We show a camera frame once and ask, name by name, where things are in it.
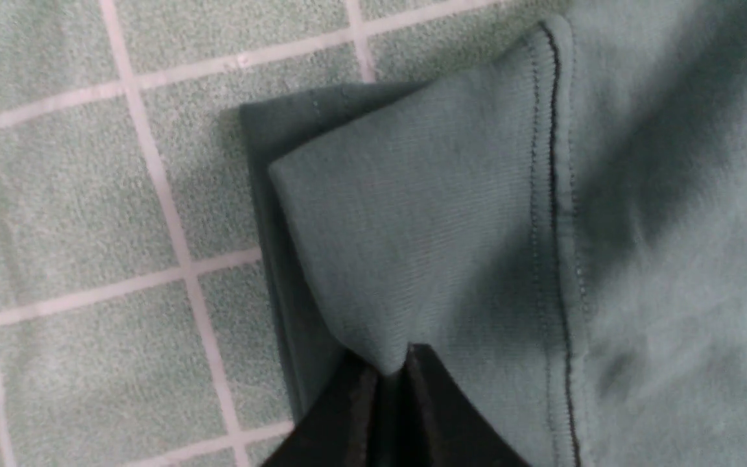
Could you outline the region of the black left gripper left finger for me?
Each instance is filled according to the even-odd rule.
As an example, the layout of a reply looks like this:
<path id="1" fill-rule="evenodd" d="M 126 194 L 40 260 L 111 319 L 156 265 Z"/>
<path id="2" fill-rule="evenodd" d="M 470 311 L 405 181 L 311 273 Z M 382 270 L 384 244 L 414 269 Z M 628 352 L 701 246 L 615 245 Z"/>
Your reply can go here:
<path id="1" fill-rule="evenodd" d="M 370 466 L 381 376 L 345 352 L 302 421 L 264 466 Z"/>

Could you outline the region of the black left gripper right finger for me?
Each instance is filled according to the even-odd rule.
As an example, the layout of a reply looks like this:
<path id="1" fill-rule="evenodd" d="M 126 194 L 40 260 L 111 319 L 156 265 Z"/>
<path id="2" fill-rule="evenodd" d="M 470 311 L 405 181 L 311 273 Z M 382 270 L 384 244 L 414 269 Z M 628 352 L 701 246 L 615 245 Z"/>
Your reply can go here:
<path id="1" fill-rule="evenodd" d="M 407 348 L 390 425 L 392 466 L 528 466 L 425 344 Z"/>

